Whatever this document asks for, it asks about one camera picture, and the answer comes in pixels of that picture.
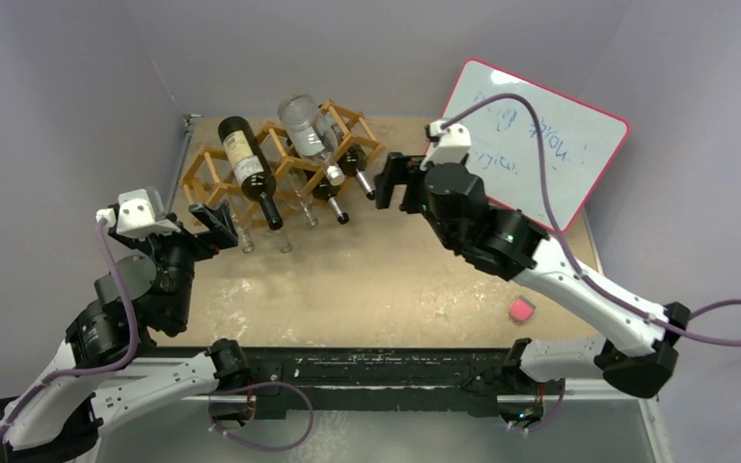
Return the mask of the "dark green wine bottle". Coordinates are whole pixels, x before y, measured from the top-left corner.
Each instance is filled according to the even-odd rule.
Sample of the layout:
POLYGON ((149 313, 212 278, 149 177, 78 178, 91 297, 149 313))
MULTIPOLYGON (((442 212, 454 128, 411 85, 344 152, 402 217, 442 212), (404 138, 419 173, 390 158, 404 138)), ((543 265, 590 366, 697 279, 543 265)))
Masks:
POLYGON ((237 186, 248 200, 260 206, 267 226, 272 231, 280 230, 284 220, 274 201, 277 181, 251 125, 243 117, 229 116, 218 124, 217 133, 237 186))

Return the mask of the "dark bottle beige label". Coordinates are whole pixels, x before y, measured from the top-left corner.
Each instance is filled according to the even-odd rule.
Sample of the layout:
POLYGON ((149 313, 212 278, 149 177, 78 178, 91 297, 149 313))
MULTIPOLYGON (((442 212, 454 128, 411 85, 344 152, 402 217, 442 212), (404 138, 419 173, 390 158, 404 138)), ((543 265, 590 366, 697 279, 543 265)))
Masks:
POLYGON ((355 179, 368 200, 375 200, 376 189, 366 172, 368 157, 359 145, 348 147, 338 160, 338 166, 347 177, 355 179))

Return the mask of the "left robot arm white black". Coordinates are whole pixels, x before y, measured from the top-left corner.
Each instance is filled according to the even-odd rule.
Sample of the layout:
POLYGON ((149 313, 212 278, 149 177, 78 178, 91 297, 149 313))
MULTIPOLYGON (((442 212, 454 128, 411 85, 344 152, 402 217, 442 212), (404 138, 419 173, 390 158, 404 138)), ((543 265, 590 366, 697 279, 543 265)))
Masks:
POLYGON ((0 461, 91 457, 115 427, 167 400, 246 388, 245 358, 226 340, 127 385, 111 384, 153 347, 151 331, 173 337, 186 329, 196 264, 238 243, 228 202, 189 210, 203 231, 188 231, 154 190, 123 193, 98 211, 96 233, 109 271, 39 377, 23 394, 0 399, 0 461))

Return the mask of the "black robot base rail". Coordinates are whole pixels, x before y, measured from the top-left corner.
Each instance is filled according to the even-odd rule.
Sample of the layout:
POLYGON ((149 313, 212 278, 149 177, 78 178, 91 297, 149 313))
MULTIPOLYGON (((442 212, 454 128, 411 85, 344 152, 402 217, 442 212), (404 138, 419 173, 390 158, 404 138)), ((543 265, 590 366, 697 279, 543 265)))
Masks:
POLYGON ((259 420, 291 410, 462 412, 536 422, 562 380, 536 383, 506 348, 244 347, 222 356, 219 391, 252 386, 259 420))

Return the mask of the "olive green wine bottle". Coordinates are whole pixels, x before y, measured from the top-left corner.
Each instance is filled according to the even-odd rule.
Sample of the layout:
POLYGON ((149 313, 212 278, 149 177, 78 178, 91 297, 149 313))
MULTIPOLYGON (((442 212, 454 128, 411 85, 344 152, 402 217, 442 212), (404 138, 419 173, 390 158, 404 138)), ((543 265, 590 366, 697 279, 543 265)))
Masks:
POLYGON ((342 208, 337 198, 339 191, 338 186, 331 184, 327 176, 323 176, 312 189, 312 195, 316 200, 324 202, 330 208, 340 225, 346 225, 350 221, 350 216, 342 208))

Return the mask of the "clear square glass bottle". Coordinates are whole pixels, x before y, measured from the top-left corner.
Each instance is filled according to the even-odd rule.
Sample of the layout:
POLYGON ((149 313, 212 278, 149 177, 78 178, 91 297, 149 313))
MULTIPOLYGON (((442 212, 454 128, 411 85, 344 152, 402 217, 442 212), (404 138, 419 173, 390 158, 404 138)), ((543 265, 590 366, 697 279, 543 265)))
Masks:
POLYGON ((298 209, 302 212, 304 220, 310 228, 318 225, 318 219, 313 210, 313 200, 311 196, 304 191, 306 185, 306 176, 295 168, 290 168, 285 176, 285 181, 295 195, 293 200, 298 209))

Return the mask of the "clear bottle green label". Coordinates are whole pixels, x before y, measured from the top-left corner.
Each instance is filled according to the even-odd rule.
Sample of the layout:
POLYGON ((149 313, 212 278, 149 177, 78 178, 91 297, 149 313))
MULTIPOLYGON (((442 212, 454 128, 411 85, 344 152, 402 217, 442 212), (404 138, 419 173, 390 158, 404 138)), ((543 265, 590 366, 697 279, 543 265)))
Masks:
POLYGON ((331 185, 342 185, 345 174, 335 159, 338 139, 314 98, 311 95, 287 97, 279 105, 278 117, 298 155, 323 167, 331 185))

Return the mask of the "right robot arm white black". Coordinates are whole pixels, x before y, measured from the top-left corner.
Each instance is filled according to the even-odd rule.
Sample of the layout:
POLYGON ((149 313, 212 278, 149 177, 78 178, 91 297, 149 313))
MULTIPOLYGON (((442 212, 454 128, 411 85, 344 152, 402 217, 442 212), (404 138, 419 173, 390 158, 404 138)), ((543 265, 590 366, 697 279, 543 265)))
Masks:
POLYGON ((513 391, 560 379, 602 379, 618 391, 653 398, 672 378, 677 329, 690 311, 638 296, 584 265, 563 242, 519 210, 492 206, 483 181, 462 164, 421 168, 420 156, 388 155, 374 178, 375 205, 389 207, 405 188, 400 210, 420 214, 443 247, 477 270, 528 288, 575 314, 596 335, 569 341, 517 340, 503 378, 513 391))

